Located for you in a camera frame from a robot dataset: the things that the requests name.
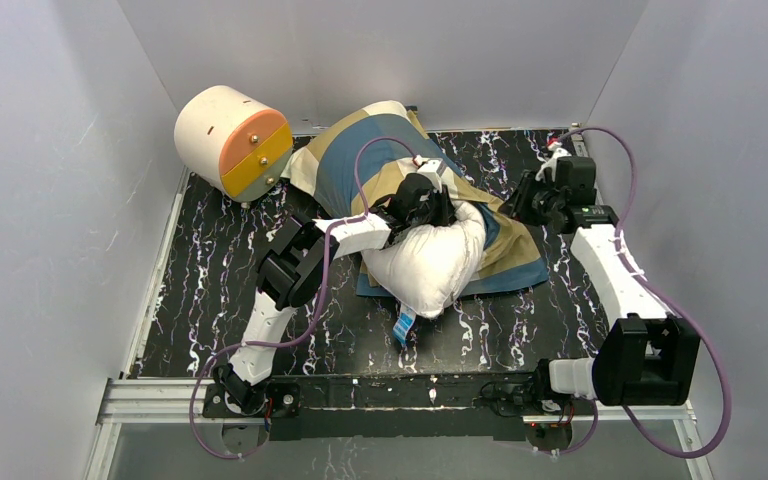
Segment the white pillow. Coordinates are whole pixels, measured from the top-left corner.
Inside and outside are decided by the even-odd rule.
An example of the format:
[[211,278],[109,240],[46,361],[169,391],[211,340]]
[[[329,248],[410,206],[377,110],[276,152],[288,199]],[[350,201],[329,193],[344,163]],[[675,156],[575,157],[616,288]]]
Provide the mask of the white pillow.
[[453,224],[420,225],[394,246],[361,253],[371,277],[422,317],[436,318],[451,306],[481,263],[483,216],[468,202],[456,201],[454,206]]

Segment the blue beige white pillowcase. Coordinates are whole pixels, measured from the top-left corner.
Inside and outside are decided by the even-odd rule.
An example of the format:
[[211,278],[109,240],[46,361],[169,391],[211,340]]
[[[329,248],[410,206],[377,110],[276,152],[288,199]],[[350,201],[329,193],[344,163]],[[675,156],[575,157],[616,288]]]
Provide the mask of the blue beige white pillowcase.
[[[548,280],[546,263],[526,226],[503,215],[502,200],[474,186],[429,138],[415,114],[397,101],[370,104],[338,121],[295,151],[282,175],[330,217],[341,218],[359,215],[365,205],[395,193],[416,170],[412,154],[442,159],[453,204],[472,204],[485,222],[481,263],[458,297],[517,291]],[[393,296],[371,277],[364,262],[356,292]]]

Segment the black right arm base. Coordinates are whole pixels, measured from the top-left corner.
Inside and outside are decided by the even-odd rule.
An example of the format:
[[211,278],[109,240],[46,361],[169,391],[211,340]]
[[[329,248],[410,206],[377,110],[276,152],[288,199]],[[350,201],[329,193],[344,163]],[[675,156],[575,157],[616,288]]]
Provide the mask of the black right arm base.
[[[594,400],[554,391],[548,375],[537,371],[529,374],[522,382],[485,383],[479,389],[477,402],[501,418],[522,419],[532,414],[547,416],[547,422],[528,421],[526,437],[534,454],[552,458],[582,449],[594,436],[599,421]],[[585,404],[593,414],[593,419],[584,436],[574,442],[572,421],[575,419],[576,406]]]

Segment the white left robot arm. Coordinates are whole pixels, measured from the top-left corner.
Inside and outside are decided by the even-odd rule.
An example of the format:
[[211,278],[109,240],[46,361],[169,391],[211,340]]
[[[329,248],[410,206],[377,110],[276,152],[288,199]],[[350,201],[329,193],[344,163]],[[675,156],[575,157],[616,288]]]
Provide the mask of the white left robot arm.
[[437,174],[410,173],[359,215],[330,220],[292,217],[257,265],[254,304],[241,342],[224,364],[211,368],[213,392],[204,405],[232,404],[243,416],[264,415],[275,353],[293,346],[283,338],[297,309],[315,301],[308,338],[319,321],[331,263],[367,250],[379,251],[405,239],[415,227],[449,226],[456,219],[448,187]]

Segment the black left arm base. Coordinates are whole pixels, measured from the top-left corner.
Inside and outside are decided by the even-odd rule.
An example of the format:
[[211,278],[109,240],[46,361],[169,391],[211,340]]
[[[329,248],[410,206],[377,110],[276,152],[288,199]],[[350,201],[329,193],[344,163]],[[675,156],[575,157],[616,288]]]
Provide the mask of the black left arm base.
[[215,373],[202,401],[206,419],[258,420],[270,430],[275,420],[295,418],[301,410],[298,380],[269,378],[250,385],[234,373]]

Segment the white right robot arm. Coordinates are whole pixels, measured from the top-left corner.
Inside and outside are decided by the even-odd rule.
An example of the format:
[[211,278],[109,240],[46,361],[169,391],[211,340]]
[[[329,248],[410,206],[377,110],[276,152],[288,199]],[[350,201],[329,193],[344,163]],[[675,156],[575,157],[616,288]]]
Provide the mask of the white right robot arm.
[[571,254],[589,276],[610,327],[593,358],[540,361],[534,394],[607,406],[680,405],[689,395],[699,334],[640,285],[615,211],[596,202],[595,180],[593,159],[560,149],[526,172],[503,206],[514,219],[571,235]]

